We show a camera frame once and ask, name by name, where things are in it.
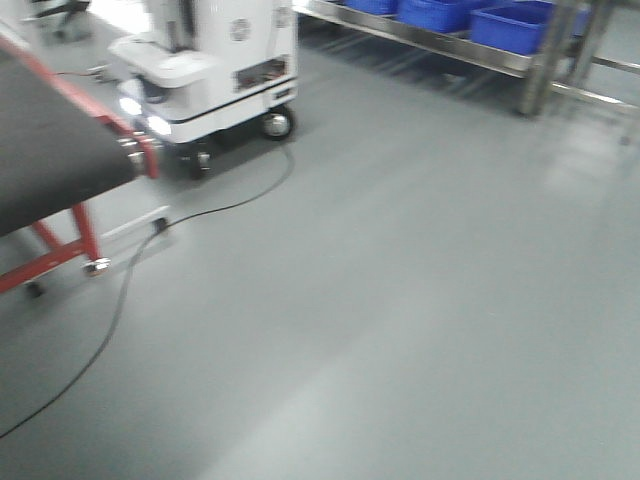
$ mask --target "gray epoxy floor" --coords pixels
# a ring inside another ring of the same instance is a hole
[[[622,56],[630,17],[608,45]],[[112,344],[0,443],[0,478],[640,475],[639,153],[618,145],[624,122],[572,105],[530,122],[510,113],[517,82],[421,56],[390,72],[412,54],[328,41],[302,40],[293,175],[150,249]],[[49,61],[82,67],[76,50]],[[461,70],[470,85],[441,75]],[[265,188],[287,162],[250,134],[232,133],[202,184],[167,164],[96,199],[100,228]],[[0,266],[27,238],[0,242]],[[38,301],[0,298],[0,427],[89,358],[132,252],[91,281],[57,270]]]

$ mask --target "blue crate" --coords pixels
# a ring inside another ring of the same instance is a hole
[[[398,0],[347,0],[345,5],[374,15],[393,15],[398,11]]]
[[[468,30],[471,11],[500,0],[401,0],[397,20],[434,32]]]
[[[547,20],[551,20],[554,4],[545,0],[523,0],[518,1],[518,5],[539,8],[547,15]],[[584,35],[589,23],[589,16],[591,15],[591,9],[589,7],[581,7],[576,16],[575,23],[573,25],[573,34],[576,36]]]
[[[547,30],[548,15],[518,3],[472,12],[471,41],[520,55],[535,53]]]

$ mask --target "conveyor belt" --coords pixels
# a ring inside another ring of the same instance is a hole
[[[0,236],[135,175],[109,130],[0,49]]]

